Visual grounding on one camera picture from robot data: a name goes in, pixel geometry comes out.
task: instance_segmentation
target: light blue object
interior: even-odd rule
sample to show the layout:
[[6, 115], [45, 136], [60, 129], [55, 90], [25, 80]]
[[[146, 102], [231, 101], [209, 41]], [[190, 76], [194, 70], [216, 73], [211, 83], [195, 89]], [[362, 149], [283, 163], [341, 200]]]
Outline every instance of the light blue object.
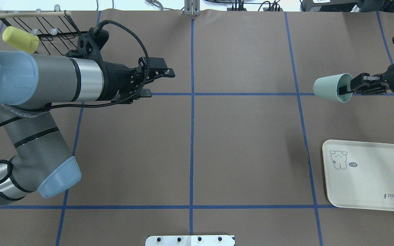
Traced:
[[0, 103], [19, 105], [33, 96], [39, 70], [33, 56], [24, 51], [0, 51]]
[[39, 185], [37, 191], [42, 197], [50, 198], [77, 184], [80, 179], [80, 168], [75, 161], [75, 156], [71, 156]]

